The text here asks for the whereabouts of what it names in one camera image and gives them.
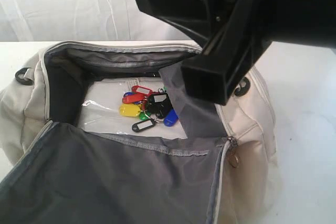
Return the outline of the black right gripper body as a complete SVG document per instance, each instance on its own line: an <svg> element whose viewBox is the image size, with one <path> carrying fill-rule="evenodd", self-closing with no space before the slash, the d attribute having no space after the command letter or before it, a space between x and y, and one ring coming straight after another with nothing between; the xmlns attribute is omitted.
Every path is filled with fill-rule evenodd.
<svg viewBox="0 0 336 224"><path fill-rule="evenodd" d="M241 40L254 30L264 40L334 43L335 0L214 0L221 23L211 40Z"/></svg>

